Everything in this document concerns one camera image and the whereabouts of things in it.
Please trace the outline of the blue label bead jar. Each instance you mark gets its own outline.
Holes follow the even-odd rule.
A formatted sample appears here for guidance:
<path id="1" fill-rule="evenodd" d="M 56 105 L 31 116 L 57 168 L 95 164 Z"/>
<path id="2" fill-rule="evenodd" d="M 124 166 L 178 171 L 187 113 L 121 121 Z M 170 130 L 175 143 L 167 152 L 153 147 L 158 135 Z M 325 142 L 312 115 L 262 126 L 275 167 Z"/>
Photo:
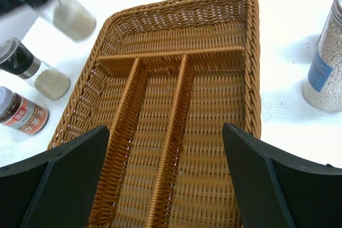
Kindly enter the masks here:
<path id="1" fill-rule="evenodd" d="M 302 94 L 317 109 L 341 111 L 341 0 L 334 0 Z"/>

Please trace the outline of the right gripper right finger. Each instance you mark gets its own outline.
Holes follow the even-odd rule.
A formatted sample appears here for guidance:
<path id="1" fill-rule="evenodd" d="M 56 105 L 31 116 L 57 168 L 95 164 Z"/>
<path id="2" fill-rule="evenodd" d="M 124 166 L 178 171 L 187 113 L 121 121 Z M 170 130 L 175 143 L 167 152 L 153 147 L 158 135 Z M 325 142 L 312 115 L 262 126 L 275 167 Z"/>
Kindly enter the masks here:
<path id="1" fill-rule="evenodd" d="M 341 227 L 341 169 L 222 127 L 243 227 Z"/>

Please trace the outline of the black cap salt shaker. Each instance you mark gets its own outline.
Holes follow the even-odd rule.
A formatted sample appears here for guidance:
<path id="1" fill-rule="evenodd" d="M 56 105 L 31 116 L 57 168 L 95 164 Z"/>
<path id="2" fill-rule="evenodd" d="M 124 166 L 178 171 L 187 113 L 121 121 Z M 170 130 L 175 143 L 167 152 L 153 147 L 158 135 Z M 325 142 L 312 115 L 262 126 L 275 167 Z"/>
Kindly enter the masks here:
<path id="1" fill-rule="evenodd" d="M 49 0 L 39 12 L 45 21 L 74 42 L 86 40 L 97 25 L 96 18 L 77 0 Z"/>

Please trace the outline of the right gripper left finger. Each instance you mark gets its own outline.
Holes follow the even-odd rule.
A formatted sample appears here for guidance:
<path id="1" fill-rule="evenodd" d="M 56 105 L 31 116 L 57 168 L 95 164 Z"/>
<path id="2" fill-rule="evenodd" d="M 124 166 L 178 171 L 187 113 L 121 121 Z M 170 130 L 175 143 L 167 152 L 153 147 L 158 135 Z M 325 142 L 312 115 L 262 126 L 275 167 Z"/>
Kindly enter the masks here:
<path id="1" fill-rule="evenodd" d="M 104 125 L 1 167 L 1 227 L 86 227 L 109 138 Z"/>

